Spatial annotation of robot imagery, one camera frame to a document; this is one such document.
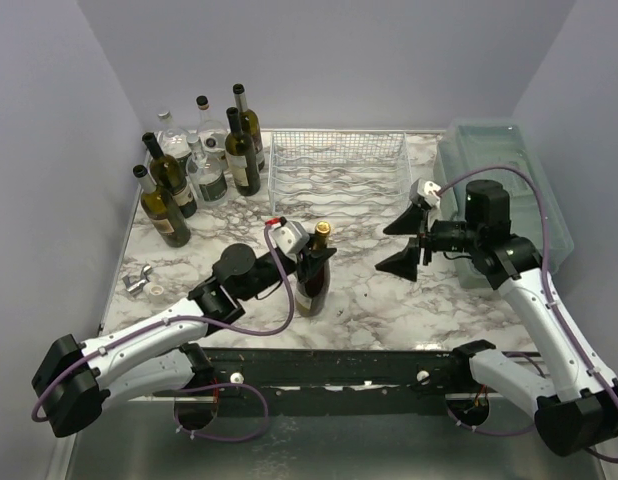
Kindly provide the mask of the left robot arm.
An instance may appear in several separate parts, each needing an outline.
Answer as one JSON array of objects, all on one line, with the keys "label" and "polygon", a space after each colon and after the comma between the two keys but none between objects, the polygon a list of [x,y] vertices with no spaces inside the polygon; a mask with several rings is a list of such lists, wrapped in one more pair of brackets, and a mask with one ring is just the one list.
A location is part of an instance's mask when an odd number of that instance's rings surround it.
[{"label": "left robot arm", "polygon": [[166,310],[109,336],[82,342],[67,334],[49,347],[31,381],[36,423],[63,438],[92,424],[119,402],[161,391],[203,393],[209,368],[194,360],[194,341],[218,330],[246,333],[235,322],[242,304],[291,275],[305,280],[335,254],[332,247],[297,247],[283,240],[256,256],[243,243],[224,249],[209,279]]}]

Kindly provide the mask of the green bottle silver neck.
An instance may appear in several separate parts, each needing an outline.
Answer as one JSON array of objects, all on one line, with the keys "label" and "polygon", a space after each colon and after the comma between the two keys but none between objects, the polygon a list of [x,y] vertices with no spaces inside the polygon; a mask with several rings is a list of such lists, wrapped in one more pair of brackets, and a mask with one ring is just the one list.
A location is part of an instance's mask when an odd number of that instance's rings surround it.
[{"label": "green bottle silver neck", "polygon": [[169,191],[153,180],[144,165],[134,166],[133,175],[142,190],[140,204],[164,242],[172,248],[186,245],[191,232]]}]

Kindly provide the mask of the green bottle black neck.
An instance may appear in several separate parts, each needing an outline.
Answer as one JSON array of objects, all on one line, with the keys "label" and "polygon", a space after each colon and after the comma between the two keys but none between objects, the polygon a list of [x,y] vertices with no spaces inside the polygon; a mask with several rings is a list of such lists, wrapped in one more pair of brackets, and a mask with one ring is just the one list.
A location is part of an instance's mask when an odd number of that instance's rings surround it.
[{"label": "green bottle black neck", "polygon": [[238,193],[248,197],[261,187],[260,171],[249,127],[243,125],[237,107],[229,107],[226,115],[230,127],[225,139],[225,152]]}]

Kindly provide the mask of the clear bottle white label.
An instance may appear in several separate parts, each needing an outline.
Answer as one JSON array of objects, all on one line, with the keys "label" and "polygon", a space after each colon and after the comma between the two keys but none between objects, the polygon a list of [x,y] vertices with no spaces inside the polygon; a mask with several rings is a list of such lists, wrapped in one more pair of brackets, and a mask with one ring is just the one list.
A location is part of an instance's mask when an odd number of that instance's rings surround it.
[{"label": "clear bottle white label", "polygon": [[227,171],[229,167],[226,158],[225,140],[228,130],[219,120],[211,115],[209,101],[206,96],[198,96],[196,98],[196,106],[200,116],[197,133],[203,149],[210,158],[218,160],[222,169]]}]

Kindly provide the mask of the dark green wine bottle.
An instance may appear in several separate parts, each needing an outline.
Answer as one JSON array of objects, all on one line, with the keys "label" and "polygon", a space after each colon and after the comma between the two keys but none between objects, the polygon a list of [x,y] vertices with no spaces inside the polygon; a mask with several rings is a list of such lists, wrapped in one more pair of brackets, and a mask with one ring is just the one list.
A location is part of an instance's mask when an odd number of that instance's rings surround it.
[{"label": "dark green wine bottle", "polygon": [[243,130],[245,132],[248,132],[251,136],[258,169],[262,171],[265,167],[265,156],[258,116],[248,106],[244,85],[240,83],[234,84],[232,90],[235,105],[240,114],[240,120]]}]

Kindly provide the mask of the clear bottle dark label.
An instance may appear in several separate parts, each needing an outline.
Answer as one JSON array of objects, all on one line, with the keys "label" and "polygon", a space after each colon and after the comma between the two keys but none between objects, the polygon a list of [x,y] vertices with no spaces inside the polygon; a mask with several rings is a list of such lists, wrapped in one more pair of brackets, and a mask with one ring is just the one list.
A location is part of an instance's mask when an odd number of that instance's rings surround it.
[{"label": "clear bottle dark label", "polygon": [[186,163],[186,172],[198,203],[205,208],[222,204],[228,186],[220,162],[206,154],[197,134],[189,133],[186,141],[191,150],[191,156]]}]

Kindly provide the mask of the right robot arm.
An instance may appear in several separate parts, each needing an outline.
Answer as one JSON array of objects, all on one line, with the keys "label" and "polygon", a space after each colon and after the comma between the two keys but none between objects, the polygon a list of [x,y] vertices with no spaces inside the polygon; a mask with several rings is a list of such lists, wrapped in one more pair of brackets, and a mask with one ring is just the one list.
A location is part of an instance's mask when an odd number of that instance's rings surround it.
[{"label": "right robot arm", "polygon": [[560,298],[543,258],[527,238],[511,231],[510,196],[493,180],[466,186],[465,218],[435,218],[440,187],[413,183],[407,210],[384,230],[406,235],[407,246],[377,270],[414,281],[435,253],[465,253],[490,286],[522,320],[548,377],[510,360],[492,344],[476,341],[454,350],[449,379],[469,392],[485,384],[529,415],[545,445],[558,456],[618,437],[618,376],[591,348]]}]

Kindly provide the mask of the clear bottle green label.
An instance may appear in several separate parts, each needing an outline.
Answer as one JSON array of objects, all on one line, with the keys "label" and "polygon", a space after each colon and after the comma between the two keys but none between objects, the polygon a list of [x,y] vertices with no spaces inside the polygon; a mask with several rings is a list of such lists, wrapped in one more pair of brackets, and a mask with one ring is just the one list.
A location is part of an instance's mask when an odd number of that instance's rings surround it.
[{"label": "clear bottle green label", "polygon": [[172,156],[178,162],[181,169],[186,171],[187,162],[192,155],[191,148],[187,142],[189,132],[175,122],[168,109],[162,109],[158,113],[158,119],[162,124],[158,142],[163,152]]}]

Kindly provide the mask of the red wine bottle gold cap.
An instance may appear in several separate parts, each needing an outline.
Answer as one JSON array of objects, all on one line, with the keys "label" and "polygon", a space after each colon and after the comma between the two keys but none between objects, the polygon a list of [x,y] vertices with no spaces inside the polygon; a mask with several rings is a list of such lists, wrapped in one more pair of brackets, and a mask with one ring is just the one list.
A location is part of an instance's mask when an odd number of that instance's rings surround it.
[{"label": "red wine bottle gold cap", "polygon": [[[320,221],[315,225],[314,240],[311,252],[317,253],[328,247],[331,225]],[[324,308],[330,287],[330,264],[326,260],[321,268],[306,281],[298,281],[295,291],[295,304],[298,313],[303,317],[318,315]]]}]

